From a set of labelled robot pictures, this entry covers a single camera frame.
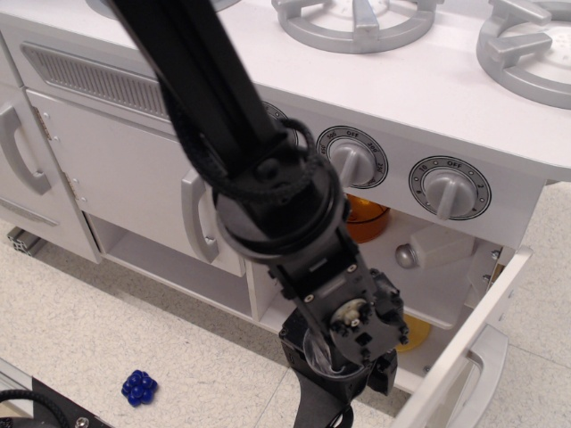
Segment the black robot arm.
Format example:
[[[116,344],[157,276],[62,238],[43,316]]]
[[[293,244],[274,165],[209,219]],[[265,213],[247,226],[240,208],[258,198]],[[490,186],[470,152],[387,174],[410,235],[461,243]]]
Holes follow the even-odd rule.
[[[392,389],[409,329],[399,290],[347,231],[334,168],[303,123],[268,115],[210,2],[111,8],[158,78],[225,241],[295,305],[279,334],[301,388],[295,425],[351,426],[356,397]]]

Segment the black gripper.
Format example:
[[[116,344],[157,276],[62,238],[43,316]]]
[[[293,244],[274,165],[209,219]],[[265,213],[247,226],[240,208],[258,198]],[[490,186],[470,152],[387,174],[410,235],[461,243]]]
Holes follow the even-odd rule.
[[[292,351],[292,369],[301,388],[295,427],[351,427],[352,401],[367,388],[387,395],[391,392],[398,367],[396,350],[345,377],[316,374],[298,350]]]

